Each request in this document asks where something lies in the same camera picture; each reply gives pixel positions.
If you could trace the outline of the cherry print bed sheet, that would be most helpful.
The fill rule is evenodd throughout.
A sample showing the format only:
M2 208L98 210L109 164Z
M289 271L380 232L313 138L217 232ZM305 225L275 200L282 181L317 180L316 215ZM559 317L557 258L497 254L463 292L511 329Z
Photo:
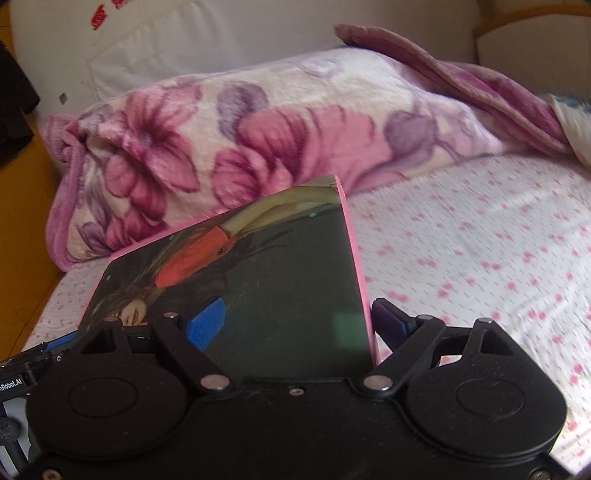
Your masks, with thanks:
M355 376L187 390L146 326L81 317L110 258L72 268L32 344L76 342L27 404L67 479L574 479L590 461L590 179L578 162L465 161L346 194L370 308L446 331L397 392Z

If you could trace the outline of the floral pink fleece blanket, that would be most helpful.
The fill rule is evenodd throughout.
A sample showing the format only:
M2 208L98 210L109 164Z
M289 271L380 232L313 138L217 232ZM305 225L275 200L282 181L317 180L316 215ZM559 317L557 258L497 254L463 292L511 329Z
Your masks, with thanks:
M482 156L572 149L551 106L378 27L342 46L129 91L41 135L64 165L46 226L62 270L191 219L335 175L348 193Z

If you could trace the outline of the white pillow with print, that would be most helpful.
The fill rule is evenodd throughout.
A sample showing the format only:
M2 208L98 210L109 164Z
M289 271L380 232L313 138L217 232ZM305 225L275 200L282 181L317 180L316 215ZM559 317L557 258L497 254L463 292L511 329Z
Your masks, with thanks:
M591 105L587 98L571 94L544 94L562 127L575 157L591 169Z

